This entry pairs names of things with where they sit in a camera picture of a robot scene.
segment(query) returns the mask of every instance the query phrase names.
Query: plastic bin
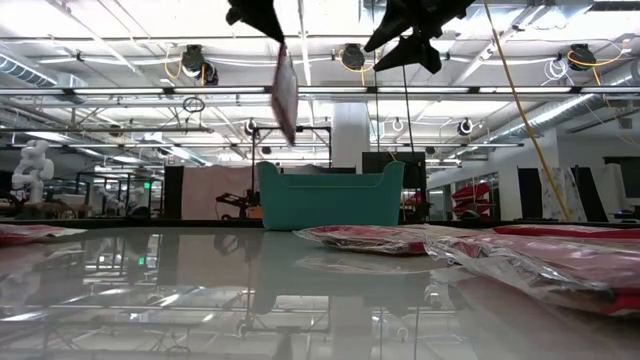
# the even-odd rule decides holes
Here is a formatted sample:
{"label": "plastic bin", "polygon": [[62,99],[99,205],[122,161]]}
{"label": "plastic bin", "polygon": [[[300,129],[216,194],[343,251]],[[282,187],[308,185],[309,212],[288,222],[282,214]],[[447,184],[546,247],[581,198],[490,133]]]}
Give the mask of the plastic bin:
{"label": "plastic bin", "polygon": [[398,225],[404,163],[382,174],[279,174],[269,162],[257,164],[263,224],[267,230],[300,230],[324,225]]}

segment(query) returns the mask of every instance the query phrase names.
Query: glass tabletop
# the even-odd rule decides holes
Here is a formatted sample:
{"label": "glass tabletop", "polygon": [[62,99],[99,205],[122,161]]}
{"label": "glass tabletop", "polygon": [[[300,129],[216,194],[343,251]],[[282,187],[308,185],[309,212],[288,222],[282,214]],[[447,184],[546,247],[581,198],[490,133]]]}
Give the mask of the glass tabletop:
{"label": "glass tabletop", "polygon": [[429,257],[259,229],[90,230],[0,250],[2,359],[637,359],[637,321]]}

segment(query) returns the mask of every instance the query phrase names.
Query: ceiling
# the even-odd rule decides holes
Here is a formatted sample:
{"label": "ceiling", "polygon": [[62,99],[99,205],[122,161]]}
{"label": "ceiling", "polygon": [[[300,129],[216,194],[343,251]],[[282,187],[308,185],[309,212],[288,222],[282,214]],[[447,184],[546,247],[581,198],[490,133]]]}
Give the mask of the ceiling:
{"label": "ceiling", "polygon": [[[278,44],[256,30],[238,23],[227,25],[225,14],[228,3],[223,0],[96,0],[66,1],[71,10],[70,18],[47,0],[4,0],[0,3],[0,49],[22,56],[29,64],[48,73],[69,73],[86,82],[89,87],[148,87],[148,86],[199,86],[199,82],[181,74],[173,79],[167,74],[178,71],[176,62],[165,64],[165,59],[177,58],[187,44],[204,47],[207,59],[215,65],[221,86],[271,85]],[[288,50],[294,60],[299,85],[311,86],[409,86],[437,85],[507,85],[504,68],[491,48],[491,28],[481,3],[472,5],[467,17],[455,19],[443,27],[444,35],[432,44],[449,60],[443,61],[443,69],[432,75],[420,66],[396,68],[374,74],[347,71],[335,59],[347,43],[364,44],[372,33],[381,11],[375,12],[372,21],[368,7],[360,0],[314,0],[303,4],[302,22],[298,12],[298,0],[275,0],[274,7],[287,37]],[[640,13],[635,11],[587,11],[590,1],[571,2],[560,8],[526,8],[525,2],[493,1],[491,11],[499,31],[506,31],[503,39],[505,56],[512,65],[510,70],[517,85],[564,85],[568,81],[583,84],[593,81],[591,72],[568,70],[558,81],[549,81],[551,59],[559,52],[566,54],[574,43],[586,43],[599,61],[616,58],[621,53],[622,39],[625,53],[609,66],[599,68],[606,73],[635,56],[640,41],[635,34],[640,30]],[[521,26],[521,31],[509,34],[513,21],[531,11]],[[300,36],[304,27],[305,37]],[[387,54],[396,45],[392,41],[376,53],[376,59]],[[482,51],[489,50],[482,61],[473,61]],[[133,68],[127,66],[118,54]],[[373,54],[366,54],[372,64]],[[28,87],[15,78],[0,74],[4,87]],[[70,124],[71,108],[38,107],[41,98],[16,98],[34,111],[43,111]],[[298,124],[331,125],[333,104],[331,99],[305,99],[299,103]],[[465,141],[458,139],[456,125],[468,118],[483,122],[486,133],[513,119],[513,111],[506,111],[510,101],[409,101],[413,137],[416,142]],[[369,117],[383,124],[381,142],[407,140],[407,108],[404,100],[367,101]],[[540,105],[525,102],[526,109]],[[123,127],[175,127],[183,125],[186,113],[179,116],[180,124],[171,107],[110,107],[91,114],[95,107],[82,106],[76,116],[87,117],[83,126],[92,128],[120,124]],[[5,126],[10,123],[4,116]],[[229,101],[217,107],[208,107],[196,119],[214,133],[189,132],[164,133],[167,141],[178,143],[225,143],[247,141],[244,125],[254,119],[259,125],[275,125],[268,99],[254,104],[238,104]],[[403,124],[394,130],[394,123]],[[105,134],[93,134],[92,141],[125,142],[135,138],[113,138]],[[274,132],[269,141],[284,143],[283,137]],[[299,149],[274,149],[273,158],[326,158],[326,148],[317,135],[300,134],[300,141],[317,143],[317,146]],[[156,157],[146,151],[146,159]],[[194,150],[194,155],[205,162],[234,164],[241,156],[229,149]]]}

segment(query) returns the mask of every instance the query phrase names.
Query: pillar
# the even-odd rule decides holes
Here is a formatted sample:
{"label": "pillar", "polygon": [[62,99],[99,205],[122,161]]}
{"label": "pillar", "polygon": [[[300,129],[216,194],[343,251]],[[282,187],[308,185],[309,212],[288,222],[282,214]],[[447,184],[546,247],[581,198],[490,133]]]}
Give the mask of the pillar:
{"label": "pillar", "polygon": [[366,103],[336,103],[333,110],[332,164],[362,173],[362,153],[369,151],[369,111]]}

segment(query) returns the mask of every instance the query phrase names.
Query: teal plastic bin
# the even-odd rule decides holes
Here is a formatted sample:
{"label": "teal plastic bin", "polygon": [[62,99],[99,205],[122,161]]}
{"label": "teal plastic bin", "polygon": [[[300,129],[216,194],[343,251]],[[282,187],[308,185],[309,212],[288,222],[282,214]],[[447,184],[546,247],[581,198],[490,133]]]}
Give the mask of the teal plastic bin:
{"label": "teal plastic bin", "polygon": [[267,230],[324,225],[398,225],[404,163],[382,174],[287,175],[257,164],[262,222]]}

